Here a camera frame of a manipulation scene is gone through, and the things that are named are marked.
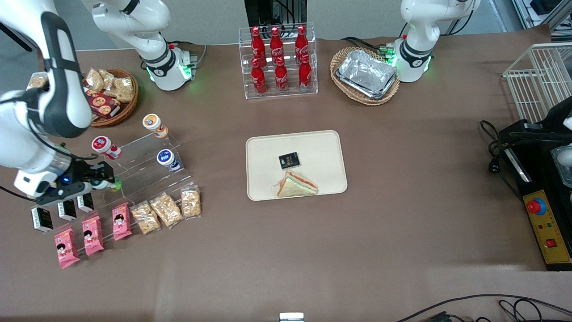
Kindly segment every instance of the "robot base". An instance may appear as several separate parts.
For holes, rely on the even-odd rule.
[[[430,58],[423,60],[414,60],[411,64],[403,57],[401,50],[401,44],[403,39],[398,39],[395,41],[395,68],[397,68],[397,73],[399,75],[399,81],[405,83],[412,83],[421,78],[423,73],[427,70]]]
[[[157,84],[157,87],[163,91],[174,91],[179,89],[193,78],[190,53],[187,50],[181,50],[179,48],[171,50],[175,54],[175,63],[165,74],[158,76],[157,74],[153,74],[151,70],[147,68],[147,71],[151,76],[151,80],[154,81],[155,84]]]

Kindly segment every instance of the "wicker basket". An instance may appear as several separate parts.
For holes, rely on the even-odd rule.
[[[119,114],[113,116],[111,119],[97,119],[92,122],[92,127],[112,127],[117,125],[123,121],[125,121],[132,113],[135,111],[135,106],[137,106],[137,96],[139,95],[139,86],[137,85],[137,80],[133,75],[130,73],[121,70],[121,69],[108,69],[107,70],[110,74],[117,78],[131,78],[131,83],[133,84],[133,100],[127,105],[121,104],[121,110]]]
[[[332,80],[336,84],[336,86],[338,88],[340,88],[341,91],[344,92],[344,94],[346,94],[350,99],[353,99],[354,101],[360,102],[360,103],[367,105],[367,106],[382,105],[383,103],[390,100],[390,98],[395,94],[395,92],[397,92],[397,89],[399,88],[399,77],[397,77],[397,79],[395,80],[393,85],[391,85],[391,88],[387,91],[387,93],[383,96],[383,98],[381,100],[373,100],[373,99],[367,97],[364,93],[361,93],[357,89],[355,89],[355,88],[349,86],[348,84],[342,82],[336,76],[337,68],[341,65],[342,62],[344,62],[344,60],[348,56],[348,54],[353,50],[360,50],[360,49],[365,51],[366,53],[368,53],[371,57],[373,57],[375,59],[382,60],[381,56],[372,52],[369,49],[364,49],[364,48],[359,48],[359,47],[348,47],[348,48],[342,49],[337,54],[335,54],[333,56],[332,61],[329,63],[329,70],[330,70],[330,74],[332,76]]]

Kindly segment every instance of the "acrylic bottle rack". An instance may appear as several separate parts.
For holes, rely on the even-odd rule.
[[[312,81],[308,92],[302,92],[298,86],[298,70],[299,65],[296,63],[296,48],[295,42],[298,36],[297,28],[299,25],[306,25],[306,37],[308,38],[308,55],[310,57],[309,64],[312,67]],[[294,96],[294,95],[307,95],[318,93],[318,72],[317,72],[317,47],[316,47],[316,32],[312,22],[307,23],[288,23],[280,25],[281,39],[284,44],[284,66],[288,70],[288,92],[279,93],[276,90],[275,82],[275,66],[272,63],[272,56],[270,54],[270,28],[271,26],[260,27],[260,37],[264,41],[266,48],[266,62],[267,65],[262,67],[266,79],[267,92],[264,96],[259,96],[252,83],[252,35],[250,28],[239,29],[239,51],[240,51],[240,65],[243,71],[244,81],[244,96],[247,99],[258,99],[262,97],[275,97],[275,96]]]
[[[180,189],[193,184],[193,179],[184,168],[184,161],[181,160],[177,152],[179,146],[179,142],[171,135],[159,139],[152,133],[122,146],[121,156],[117,160],[105,158],[105,161],[113,167],[115,177],[122,180],[121,190],[116,192],[92,190],[94,211],[91,213],[81,211],[77,208],[76,201],[77,219],[71,222],[58,217],[57,206],[40,206],[50,211],[54,225],[54,230],[45,235],[53,237],[68,228],[72,228],[76,237],[78,252],[82,254],[84,253],[82,221],[99,215],[104,242],[111,240],[109,241],[111,243],[113,241],[111,213],[113,208],[118,205],[127,202],[129,206],[133,206],[145,200],[149,201],[159,196],[163,191],[180,205]],[[176,172],[170,172],[167,167],[157,162],[157,153],[163,149],[170,149],[181,161],[181,168]],[[93,164],[103,160],[104,157],[101,157],[99,160],[95,160]],[[138,230],[137,223],[133,219],[131,227],[134,232]]]

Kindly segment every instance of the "sandwich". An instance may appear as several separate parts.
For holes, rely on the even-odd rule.
[[[318,193],[317,185],[292,171],[286,172],[284,178],[279,182],[279,186],[279,198],[308,196]]]

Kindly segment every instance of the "control panel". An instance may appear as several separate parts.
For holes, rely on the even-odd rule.
[[[572,262],[544,190],[525,195],[522,199],[544,256],[544,262],[547,264]]]

